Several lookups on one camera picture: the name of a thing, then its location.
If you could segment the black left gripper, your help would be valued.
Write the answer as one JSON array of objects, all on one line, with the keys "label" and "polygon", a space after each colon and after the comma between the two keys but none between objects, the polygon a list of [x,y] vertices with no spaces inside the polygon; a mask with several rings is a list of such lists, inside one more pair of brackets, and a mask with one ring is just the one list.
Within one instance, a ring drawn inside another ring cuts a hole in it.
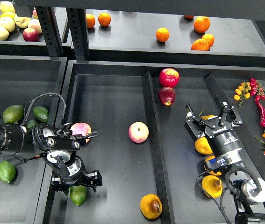
[{"label": "black left gripper", "polygon": [[103,185],[102,176],[99,170],[94,170],[91,173],[85,172],[83,161],[75,161],[70,166],[66,167],[69,171],[68,176],[63,176],[62,169],[56,164],[56,174],[58,177],[52,177],[50,186],[54,192],[63,192],[66,196],[69,194],[69,186],[86,186],[97,192],[97,188]]}]

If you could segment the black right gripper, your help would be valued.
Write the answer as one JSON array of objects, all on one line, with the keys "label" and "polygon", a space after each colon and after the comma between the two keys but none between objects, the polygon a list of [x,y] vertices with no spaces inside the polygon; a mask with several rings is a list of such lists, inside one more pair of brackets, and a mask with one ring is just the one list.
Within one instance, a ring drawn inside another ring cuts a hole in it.
[{"label": "black right gripper", "polygon": [[233,127],[243,124],[237,109],[230,105],[219,95],[215,96],[216,103],[220,107],[220,125],[213,129],[213,124],[208,120],[196,116],[190,104],[186,104],[186,121],[184,126],[192,139],[206,136],[215,157],[222,156],[230,151],[241,150],[243,145]]}]

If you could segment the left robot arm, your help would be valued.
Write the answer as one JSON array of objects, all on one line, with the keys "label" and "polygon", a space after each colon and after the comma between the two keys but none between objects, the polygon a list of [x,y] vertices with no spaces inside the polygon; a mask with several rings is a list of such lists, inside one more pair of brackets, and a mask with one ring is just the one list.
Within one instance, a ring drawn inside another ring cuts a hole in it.
[{"label": "left robot arm", "polygon": [[86,171],[83,160],[77,155],[87,140],[98,135],[75,133],[74,125],[62,123],[56,128],[40,122],[29,128],[27,121],[34,103],[45,94],[33,98],[24,108],[21,119],[7,124],[0,116],[0,155],[14,157],[21,163],[33,159],[43,159],[54,171],[51,186],[54,191],[67,193],[73,186],[86,186],[94,191],[102,186],[102,176],[98,170]]}]

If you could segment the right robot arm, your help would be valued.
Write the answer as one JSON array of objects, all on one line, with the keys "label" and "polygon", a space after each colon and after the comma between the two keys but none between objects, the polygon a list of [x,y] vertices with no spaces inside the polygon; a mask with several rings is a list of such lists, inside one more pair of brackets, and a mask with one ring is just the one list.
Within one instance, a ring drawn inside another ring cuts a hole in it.
[{"label": "right robot arm", "polygon": [[218,116],[203,119],[186,105],[185,127],[193,140],[207,139],[215,158],[204,163],[204,177],[208,172],[222,174],[226,187],[233,196],[236,207],[236,224],[265,224],[265,181],[257,177],[242,161],[239,152],[243,145],[234,128],[242,120],[232,105],[220,102]]}]

